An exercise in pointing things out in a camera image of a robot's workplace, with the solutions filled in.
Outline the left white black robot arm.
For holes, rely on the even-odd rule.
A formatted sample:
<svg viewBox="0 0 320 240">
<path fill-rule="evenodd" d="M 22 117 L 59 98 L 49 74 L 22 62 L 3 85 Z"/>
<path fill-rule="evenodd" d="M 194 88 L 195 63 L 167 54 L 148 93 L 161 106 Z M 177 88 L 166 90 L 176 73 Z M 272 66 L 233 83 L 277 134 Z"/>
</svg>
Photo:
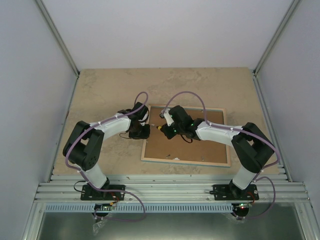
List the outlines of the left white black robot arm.
<svg viewBox="0 0 320 240">
<path fill-rule="evenodd" d="M 100 121 L 75 124 L 62 151 L 66 165 L 80 172 L 92 194 L 99 200 L 108 197 L 110 181 L 98 165 L 103 142 L 117 134 L 128 133 L 128 138 L 144 140 L 150 136 L 149 109 L 136 102 L 132 109 L 123 109 L 114 116 Z"/>
</svg>

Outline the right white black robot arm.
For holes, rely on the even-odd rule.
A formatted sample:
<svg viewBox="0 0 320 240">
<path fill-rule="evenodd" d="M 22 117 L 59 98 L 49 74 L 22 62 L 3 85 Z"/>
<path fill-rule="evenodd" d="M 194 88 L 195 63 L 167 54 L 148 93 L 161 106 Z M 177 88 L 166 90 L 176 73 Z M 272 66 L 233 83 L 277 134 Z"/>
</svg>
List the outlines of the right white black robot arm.
<svg viewBox="0 0 320 240">
<path fill-rule="evenodd" d="M 251 122 L 244 126 L 229 126 L 210 122 L 203 118 L 192 119 L 180 105 L 164 108 L 159 116 L 165 124 L 158 129 L 167 139 L 179 135 L 192 143 L 212 141 L 233 147 L 241 167 L 229 182 L 227 191 L 235 200 L 240 200 L 248 193 L 248 187 L 263 170 L 276 148 L 262 131 Z"/>
</svg>

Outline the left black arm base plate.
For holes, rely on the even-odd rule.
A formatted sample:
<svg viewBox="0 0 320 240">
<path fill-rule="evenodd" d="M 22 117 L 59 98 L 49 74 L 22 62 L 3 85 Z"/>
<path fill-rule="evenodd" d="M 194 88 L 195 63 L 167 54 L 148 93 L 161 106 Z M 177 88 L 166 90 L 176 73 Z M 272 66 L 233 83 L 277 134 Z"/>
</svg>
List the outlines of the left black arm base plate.
<svg viewBox="0 0 320 240">
<path fill-rule="evenodd" d="M 82 201 L 112 201 L 118 202 L 124 199 L 125 194 L 123 192 L 115 191 L 100 191 L 92 188 L 89 184 L 82 186 L 80 199 Z"/>
</svg>

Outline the teal wooden picture frame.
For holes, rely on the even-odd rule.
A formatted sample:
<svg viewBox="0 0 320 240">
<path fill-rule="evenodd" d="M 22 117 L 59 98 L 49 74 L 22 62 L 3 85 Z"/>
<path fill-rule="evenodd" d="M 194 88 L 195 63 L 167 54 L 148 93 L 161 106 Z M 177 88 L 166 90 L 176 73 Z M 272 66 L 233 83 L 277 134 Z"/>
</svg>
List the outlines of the teal wooden picture frame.
<svg viewBox="0 0 320 240">
<path fill-rule="evenodd" d="M 208 167 L 231 167 L 230 147 L 214 141 L 190 140 L 179 135 L 172 139 L 157 129 L 166 121 L 160 118 L 165 106 L 150 104 L 148 124 L 149 138 L 143 141 L 141 160 L 146 162 L 196 165 Z"/>
</svg>

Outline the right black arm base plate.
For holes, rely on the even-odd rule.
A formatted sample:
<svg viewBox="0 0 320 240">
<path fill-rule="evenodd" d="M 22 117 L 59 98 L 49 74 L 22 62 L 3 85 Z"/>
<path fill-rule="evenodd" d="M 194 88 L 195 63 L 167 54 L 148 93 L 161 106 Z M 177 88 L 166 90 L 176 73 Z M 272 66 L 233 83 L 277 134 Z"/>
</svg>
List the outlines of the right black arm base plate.
<svg viewBox="0 0 320 240">
<path fill-rule="evenodd" d="M 229 184 L 215 184 L 209 194 L 213 195 L 216 201 L 255 201 L 260 199 L 255 184 L 250 184 L 243 190 Z"/>
</svg>

